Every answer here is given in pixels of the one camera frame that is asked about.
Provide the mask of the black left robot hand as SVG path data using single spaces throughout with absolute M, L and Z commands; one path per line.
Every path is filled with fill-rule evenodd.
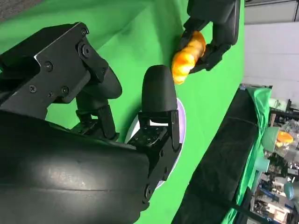
M 196 62 L 191 73 L 203 69 L 210 71 L 221 60 L 231 46 L 235 45 L 239 34 L 239 0 L 190 0 L 187 5 L 189 19 L 184 24 L 184 33 L 178 49 L 182 50 L 191 40 L 194 31 L 201 31 L 208 23 L 213 23 L 213 37 L 206 44 L 206 51 Z

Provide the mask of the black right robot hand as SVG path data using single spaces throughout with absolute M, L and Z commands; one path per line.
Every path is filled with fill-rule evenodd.
M 84 23 L 46 27 L 0 56 L 0 221 L 132 224 L 182 145 L 171 71 L 147 69 L 128 143 L 109 105 L 122 93 Z

